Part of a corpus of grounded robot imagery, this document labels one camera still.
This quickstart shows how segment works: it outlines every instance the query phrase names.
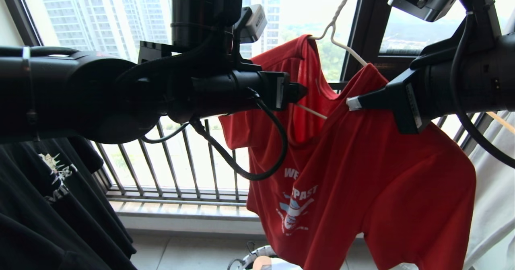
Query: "high-rise building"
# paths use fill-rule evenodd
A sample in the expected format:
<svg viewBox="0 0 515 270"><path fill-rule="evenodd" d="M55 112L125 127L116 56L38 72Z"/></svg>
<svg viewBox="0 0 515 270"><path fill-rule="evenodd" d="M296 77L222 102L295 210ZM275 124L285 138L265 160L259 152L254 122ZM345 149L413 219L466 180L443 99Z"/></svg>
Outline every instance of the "high-rise building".
<svg viewBox="0 0 515 270"><path fill-rule="evenodd" d="M171 0L28 0L46 45L97 50L136 61L141 40L171 43ZM243 0L243 6L262 4L268 26L260 40L241 45L250 58L278 45L281 0Z"/></svg>

